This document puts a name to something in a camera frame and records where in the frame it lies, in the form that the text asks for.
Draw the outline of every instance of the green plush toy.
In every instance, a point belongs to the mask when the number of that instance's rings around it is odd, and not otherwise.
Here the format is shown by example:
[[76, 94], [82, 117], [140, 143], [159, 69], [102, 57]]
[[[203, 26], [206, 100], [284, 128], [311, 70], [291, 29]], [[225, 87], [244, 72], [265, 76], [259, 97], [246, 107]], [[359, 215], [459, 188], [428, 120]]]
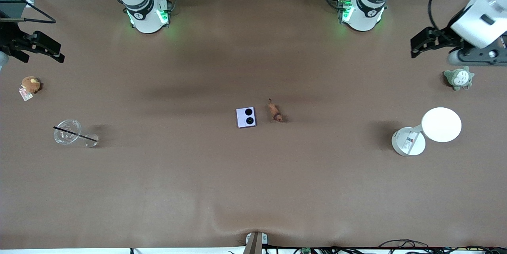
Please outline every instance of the green plush toy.
[[472, 77], [474, 73], [469, 72], [469, 68], [464, 66], [463, 69], [456, 69], [454, 71], [444, 71], [444, 76], [454, 90], [460, 90], [463, 88], [467, 90], [472, 85]]

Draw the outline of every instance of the small box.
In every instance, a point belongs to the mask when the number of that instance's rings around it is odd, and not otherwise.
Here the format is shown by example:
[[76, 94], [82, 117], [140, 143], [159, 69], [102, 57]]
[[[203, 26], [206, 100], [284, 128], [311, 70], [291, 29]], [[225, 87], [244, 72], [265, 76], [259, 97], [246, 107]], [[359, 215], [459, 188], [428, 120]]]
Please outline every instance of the small box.
[[245, 107], [236, 109], [236, 117], [238, 119], [238, 127], [254, 127], [257, 125], [255, 120], [255, 108]]

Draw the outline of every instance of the stuffed toy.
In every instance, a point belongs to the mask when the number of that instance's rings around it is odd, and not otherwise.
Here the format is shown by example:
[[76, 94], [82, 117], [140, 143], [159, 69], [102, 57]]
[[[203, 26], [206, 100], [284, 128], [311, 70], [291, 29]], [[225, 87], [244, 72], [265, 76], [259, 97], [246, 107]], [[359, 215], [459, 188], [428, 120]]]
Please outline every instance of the stuffed toy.
[[29, 93], [36, 93], [40, 89], [40, 83], [34, 76], [26, 77], [21, 81], [23, 88]]
[[474, 73], [469, 72], [469, 68], [464, 66], [463, 69], [456, 69], [454, 71], [444, 71], [444, 76], [454, 90], [460, 90], [463, 88], [467, 90], [472, 85], [472, 77]]

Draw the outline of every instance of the brown table surface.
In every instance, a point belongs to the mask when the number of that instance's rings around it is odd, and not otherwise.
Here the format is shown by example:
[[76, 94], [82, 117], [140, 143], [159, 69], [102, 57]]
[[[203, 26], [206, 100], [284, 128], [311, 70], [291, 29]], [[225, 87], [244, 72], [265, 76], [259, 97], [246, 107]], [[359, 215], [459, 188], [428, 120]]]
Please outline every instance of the brown table surface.
[[[435, 0], [437, 23], [466, 2]], [[20, 27], [66, 59], [2, 69], [0, 247], [236, 246], [254, 230], [287, 246], [505, 245], [507, 68], [473, 67], [455, 92], [449, 49], [411, 59], [426, 3], [389, 0], [354, 32], [323, 0], [179, 0], [143, 35], [116, 0], [37, 0], [58, 23]], [[44, 89], [23, 102], [29, 75]], [[258, 125], [240, 130], [247, 106]], [[397, 155], [393, 132], [437, 106], [460, 136]], [[99, 146], [54, 142], [69, 118]]]

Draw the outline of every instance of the white lamp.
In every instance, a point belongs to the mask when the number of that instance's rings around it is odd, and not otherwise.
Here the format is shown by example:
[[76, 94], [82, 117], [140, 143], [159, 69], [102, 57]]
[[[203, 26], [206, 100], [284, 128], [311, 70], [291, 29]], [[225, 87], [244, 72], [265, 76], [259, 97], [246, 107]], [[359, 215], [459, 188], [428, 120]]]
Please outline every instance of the white lamp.
[[398, 154], [406, 157], [419, 155], [426, 147], [424, 135], [436, 142], [449, 142], [461, 132], [461, 119], [449, 108], [429, 110], [416, 127], [404, 127], [395, 132], [391, 140]]

